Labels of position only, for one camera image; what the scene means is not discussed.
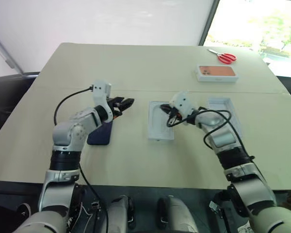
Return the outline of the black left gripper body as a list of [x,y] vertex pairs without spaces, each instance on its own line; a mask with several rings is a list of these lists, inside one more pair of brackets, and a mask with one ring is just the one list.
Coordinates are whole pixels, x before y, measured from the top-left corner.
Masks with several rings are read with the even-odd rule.
[[116,119],[117,117],[122,115],[122,111],[119,109],[120,103],[114,103],[113,98],[108,98],[107,99],[107,104],[110,107],[112,114],[113,114],[113,119]]

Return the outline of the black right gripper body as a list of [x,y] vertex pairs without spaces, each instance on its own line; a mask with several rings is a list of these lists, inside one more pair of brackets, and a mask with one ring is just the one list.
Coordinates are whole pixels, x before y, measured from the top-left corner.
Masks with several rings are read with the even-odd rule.
[[171,108],[167,123],[182,123],[182,115],[177,108]]

